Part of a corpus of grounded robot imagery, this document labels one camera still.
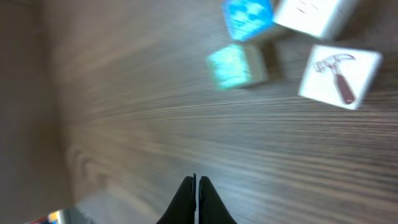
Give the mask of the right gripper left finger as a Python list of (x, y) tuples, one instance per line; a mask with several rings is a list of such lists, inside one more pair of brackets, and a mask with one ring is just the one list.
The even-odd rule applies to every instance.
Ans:
[(186, 176), (157, 224), (194, 224), (196, 186), (196, 174)]

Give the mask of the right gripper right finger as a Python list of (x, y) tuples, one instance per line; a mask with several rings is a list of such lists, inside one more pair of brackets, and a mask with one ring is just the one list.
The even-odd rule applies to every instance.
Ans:
[(199, 224), (237, 224), (207, 176), (199, 181), (198, 196)]

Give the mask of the blue wooden letter block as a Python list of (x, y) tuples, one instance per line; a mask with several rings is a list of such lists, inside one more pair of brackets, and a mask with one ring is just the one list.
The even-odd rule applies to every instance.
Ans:
[(232, 40), (246, 42), (274, 26), (271, 0), (225, 0), (221, 7)]

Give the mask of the green wooden block Z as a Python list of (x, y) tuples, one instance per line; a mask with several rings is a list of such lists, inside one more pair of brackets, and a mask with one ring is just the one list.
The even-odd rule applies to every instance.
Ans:
[(251, 44), (230, 44), (206, 58), (206, 65), (217, 89), (246, 88), (269, 81), (261, 51)]

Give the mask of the teal-edged wooden block V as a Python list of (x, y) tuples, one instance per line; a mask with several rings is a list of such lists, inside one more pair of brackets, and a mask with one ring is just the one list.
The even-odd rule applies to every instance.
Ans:
[(323, 40), (334, 40), (351, 17), (359, 0), (283, 0), (273, 21)]

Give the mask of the yellow-edged wooden block K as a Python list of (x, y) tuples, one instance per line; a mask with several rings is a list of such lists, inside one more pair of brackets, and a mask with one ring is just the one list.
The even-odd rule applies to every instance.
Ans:
[(358, 109), (383, 61), (372, 50), (314, 45), (298, 95), (348, 110)]

